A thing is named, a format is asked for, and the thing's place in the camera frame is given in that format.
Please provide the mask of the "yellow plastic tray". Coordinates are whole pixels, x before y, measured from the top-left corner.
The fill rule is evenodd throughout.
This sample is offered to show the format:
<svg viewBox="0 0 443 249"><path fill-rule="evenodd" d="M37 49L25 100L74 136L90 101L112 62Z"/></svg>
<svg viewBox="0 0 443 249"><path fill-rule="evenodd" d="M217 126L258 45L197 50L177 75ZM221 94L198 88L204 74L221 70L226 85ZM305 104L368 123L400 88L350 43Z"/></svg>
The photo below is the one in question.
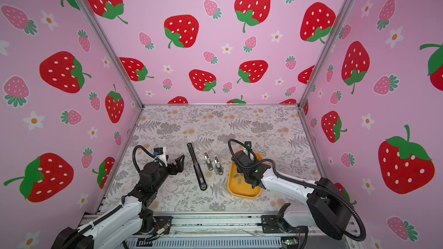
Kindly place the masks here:
<svg viewBox="0 0 443 249"><path fill-rule="evenodd" d="M245 199L255 199L257 198L261 192L262 188L256 187L252 188L250 184L246 183L245 180L241 185L236 185L233 183L232 176L237 172L237 167L234 162L231 162L230 174L228 177L228 191L236 197L241 197Z"/></svg>

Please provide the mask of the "black long stapler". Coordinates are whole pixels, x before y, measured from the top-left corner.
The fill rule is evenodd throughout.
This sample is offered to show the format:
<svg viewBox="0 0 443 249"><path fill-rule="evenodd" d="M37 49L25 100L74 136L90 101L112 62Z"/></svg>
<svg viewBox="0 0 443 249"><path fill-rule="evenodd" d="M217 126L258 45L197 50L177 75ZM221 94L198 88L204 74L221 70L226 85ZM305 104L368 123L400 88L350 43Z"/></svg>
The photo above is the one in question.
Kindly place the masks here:
<svg viewBox="0 0 443 249"><path fill-rule="evenodd" d="M199 188L200 188L201 191L205 191L207 189L208 185L207 185L207 183L205 181L204 174L203 174L203 172L201 170L201 167L200 167L200 165L198 163L198 160L197 160L197 157L196 157L196 154L195 154L195 151L194 151L192 143L189 142L187 144L187 147L188 147L190 156L192 158L193 167L194 167L194 170L195 170L195 174L196 174L196 177L197 177Z"/></svg>

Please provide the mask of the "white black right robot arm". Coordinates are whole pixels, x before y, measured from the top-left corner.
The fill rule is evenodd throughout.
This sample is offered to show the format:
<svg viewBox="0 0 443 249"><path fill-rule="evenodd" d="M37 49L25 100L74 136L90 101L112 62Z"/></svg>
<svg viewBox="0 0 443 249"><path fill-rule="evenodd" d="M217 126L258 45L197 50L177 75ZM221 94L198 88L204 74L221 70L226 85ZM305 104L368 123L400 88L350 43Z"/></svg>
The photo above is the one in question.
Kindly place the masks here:
<svg viewBox="0 0 443 249"><path fill-rule="evenodd" d="M227 145L237 172L253 189L277 191L304 203L309 208L309 224L326 236L336 240L347 236L356 242L366 239L366 228L355 207L329 179L295 178L280 173L274 160L259 160L249 142L229 139Z"/></svg>

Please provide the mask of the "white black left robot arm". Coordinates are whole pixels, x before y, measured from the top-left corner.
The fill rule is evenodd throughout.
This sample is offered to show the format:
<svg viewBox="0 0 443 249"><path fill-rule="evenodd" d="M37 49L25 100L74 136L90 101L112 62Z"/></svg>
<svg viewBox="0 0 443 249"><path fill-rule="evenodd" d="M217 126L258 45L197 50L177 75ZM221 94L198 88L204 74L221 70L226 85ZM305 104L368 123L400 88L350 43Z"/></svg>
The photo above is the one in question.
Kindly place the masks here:
<svg viewBox="0 0 443 249"><path fill-rule="evenodd" d="M135 146L132 162L139 181L121 198L113 209L76 228L65 228L56 237L53 249L115 249L127 248L126 239L134 234L146 234L153 242L169 233L172 217L155 217L151 204L168 176L184 170L185 155L168 162L166 148L154 148L153 153L141 145Z"/></svg>

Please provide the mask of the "grey staple strips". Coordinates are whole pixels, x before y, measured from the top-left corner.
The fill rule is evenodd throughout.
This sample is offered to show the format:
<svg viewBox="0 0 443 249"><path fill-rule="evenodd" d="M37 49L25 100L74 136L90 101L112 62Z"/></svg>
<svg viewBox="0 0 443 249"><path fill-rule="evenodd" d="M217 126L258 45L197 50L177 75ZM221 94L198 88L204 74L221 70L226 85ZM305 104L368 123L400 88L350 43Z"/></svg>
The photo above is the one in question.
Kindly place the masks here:
<svg viewBox="0 0 443 249"><path fill-rule="evenodd" d="M235 173L232 176L233 183L236 185L241 185L244 181L244 176L241 173Z"/></svg>

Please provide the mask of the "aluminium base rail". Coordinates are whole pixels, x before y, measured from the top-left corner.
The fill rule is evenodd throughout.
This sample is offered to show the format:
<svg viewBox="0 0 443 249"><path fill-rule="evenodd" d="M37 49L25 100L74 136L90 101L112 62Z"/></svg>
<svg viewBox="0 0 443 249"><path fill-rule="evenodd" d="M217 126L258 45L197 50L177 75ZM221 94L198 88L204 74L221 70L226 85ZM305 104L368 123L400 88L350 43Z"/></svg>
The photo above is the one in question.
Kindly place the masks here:
<svg viewBox="0 0 443 249"><path fill-rule="evenodd" d="M317 227L282 232L276 212L154 213L141 219L109 218L88 230L77 249L363 249L348 237L335 240Z"/></svg>

